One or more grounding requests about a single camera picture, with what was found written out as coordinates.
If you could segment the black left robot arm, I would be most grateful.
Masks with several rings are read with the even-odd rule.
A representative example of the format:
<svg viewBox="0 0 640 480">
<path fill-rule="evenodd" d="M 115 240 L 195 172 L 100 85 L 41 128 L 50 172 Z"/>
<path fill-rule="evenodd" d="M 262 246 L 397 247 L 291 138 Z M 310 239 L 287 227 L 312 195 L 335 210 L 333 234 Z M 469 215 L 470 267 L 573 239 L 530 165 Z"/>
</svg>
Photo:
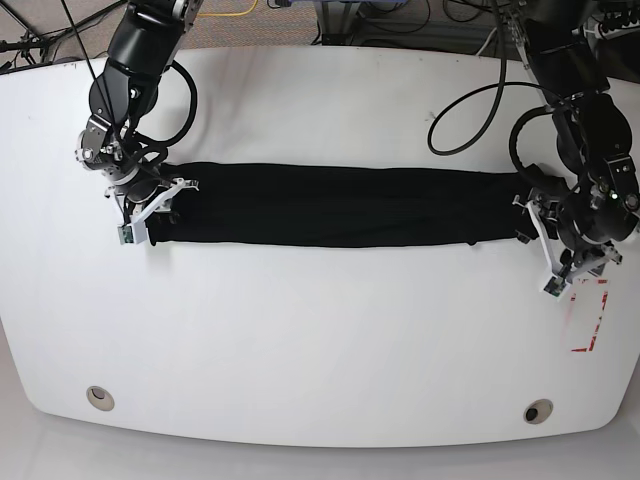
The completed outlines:
<svg viewBox="0 0 640 480">
<path fill-rule="evenodd" d="M 543 290 L 561 296 L 574 279 L 620 263 L 615 245 L 639 229 L 639 182 L 632 131 L 608 91 L 610 84 L 581 32 L 595 1 L 513 1 L 507 11 L 523 65 L 544 104 L 525 112 L 509 136 L 510 159 L 531 185 L 523 209 L 547 262 Z M 518 137 L 530 121 L 550 116 L 556 148 L 574 186 L 525 166 Z"/>
</svg>

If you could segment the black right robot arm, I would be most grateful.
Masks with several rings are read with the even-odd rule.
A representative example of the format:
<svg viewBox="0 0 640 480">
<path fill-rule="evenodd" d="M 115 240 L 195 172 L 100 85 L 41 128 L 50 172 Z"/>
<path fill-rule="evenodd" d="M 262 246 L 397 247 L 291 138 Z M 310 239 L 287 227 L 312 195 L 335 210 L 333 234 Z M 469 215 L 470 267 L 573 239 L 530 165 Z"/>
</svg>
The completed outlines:
<svg viewBox="0 0 640 480">
<path fill-rule="evenodd" d="M 183 37 L 193 27 L 200 1 L 129 1 L 107 50 L 100 75 L 89 91 L 90 116 L 81 132 L 76 157 L 87 170 L 110 182 L 124 225 L 143 207 L 177 182 L 162 176 L 160 164 L 169 149 L 192 127 L 198 105 L 196 84 L 175 60 Z M 159 84 L 168 70 L 177 72 L 189 90 L 187 117 L 168 139 L 152 139 L 138 131 L 155 107 Z"/>
</svg>

